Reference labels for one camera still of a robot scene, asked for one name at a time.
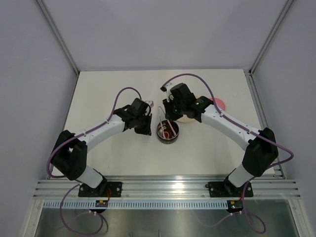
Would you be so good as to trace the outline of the round steel lunch box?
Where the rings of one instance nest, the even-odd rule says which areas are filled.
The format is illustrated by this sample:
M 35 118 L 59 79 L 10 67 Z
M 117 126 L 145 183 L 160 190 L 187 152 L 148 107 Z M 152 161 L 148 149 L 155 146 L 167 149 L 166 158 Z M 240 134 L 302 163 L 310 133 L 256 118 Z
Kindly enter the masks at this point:
M 172 144 L 177 141 L 180 134 L 179 126 L 176 122 L 162 120 L 156 128 L 156 136 L 163 144 Z

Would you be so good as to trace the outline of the small noodle soup cup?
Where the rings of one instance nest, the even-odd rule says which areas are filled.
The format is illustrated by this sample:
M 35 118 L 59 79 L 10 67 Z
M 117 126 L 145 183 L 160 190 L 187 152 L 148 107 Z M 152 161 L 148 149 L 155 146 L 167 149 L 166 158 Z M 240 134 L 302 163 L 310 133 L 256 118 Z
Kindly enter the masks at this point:
M 171 137 L 169 132 L 167 132 L 167 131 L 164 131 L 162 136 L 164 139 L 170 139 L 170 137 Z

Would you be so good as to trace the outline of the pink round lid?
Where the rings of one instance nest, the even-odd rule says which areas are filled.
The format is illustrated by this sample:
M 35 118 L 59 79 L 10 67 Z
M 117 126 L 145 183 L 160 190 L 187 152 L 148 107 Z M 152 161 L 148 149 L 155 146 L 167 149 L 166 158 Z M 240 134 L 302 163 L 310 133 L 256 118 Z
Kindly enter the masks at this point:
M 215 101 L 213 101 L 211 97 L 209 99 L 212 101 L 216 111 L 218 110 L 225 111 L 226 105 L 221 99 L 215 98 Z

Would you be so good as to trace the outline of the cream round plate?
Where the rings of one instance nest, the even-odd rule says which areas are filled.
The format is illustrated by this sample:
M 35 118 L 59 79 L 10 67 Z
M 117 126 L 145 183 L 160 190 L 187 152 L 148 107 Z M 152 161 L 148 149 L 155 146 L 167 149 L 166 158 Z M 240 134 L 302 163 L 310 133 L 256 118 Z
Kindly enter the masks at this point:
M 176 120 L 179 123 L 193 123 L 196 122 L 194 118 L 189 118 L 186 115 L 183 115 L 181 118 Z

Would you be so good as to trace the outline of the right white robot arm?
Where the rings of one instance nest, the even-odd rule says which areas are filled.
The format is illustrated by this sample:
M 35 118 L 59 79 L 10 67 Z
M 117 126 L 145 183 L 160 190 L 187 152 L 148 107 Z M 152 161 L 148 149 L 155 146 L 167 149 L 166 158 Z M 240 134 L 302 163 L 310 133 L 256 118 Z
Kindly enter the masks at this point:
M 215 128 L 244 150 L 241 164 L 214 189 L 217 193 L 227 197 L 238 195 L 247 181 L 262 176 L 278 157 L 275 135 L 271 129 L 258 130 L 235 121 L 222 112 L 213 100 L 205 96 L 197 98 L 184 83 L 173 87 L 162 86 L 161 91 L 166 94 L 162 103 L 167 119 L 178 120 L 187 116 Z

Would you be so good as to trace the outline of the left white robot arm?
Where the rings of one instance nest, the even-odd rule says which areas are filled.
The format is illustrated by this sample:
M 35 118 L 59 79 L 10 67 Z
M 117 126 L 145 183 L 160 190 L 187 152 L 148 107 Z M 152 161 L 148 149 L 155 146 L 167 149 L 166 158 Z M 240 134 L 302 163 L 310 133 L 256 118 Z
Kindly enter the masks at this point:
M 94 128 L 78 133 L 60 133 L 48 164 L 56 167 L 68 180 L 82 183 L 89 195 L 100 197 L 110 185 L 100 172 L 87 165 L 87 154 L 106 139 L 133 129 L 150 136 L 153 101 L 134 99 L 132 104 L 114 110 L 110 117 Z

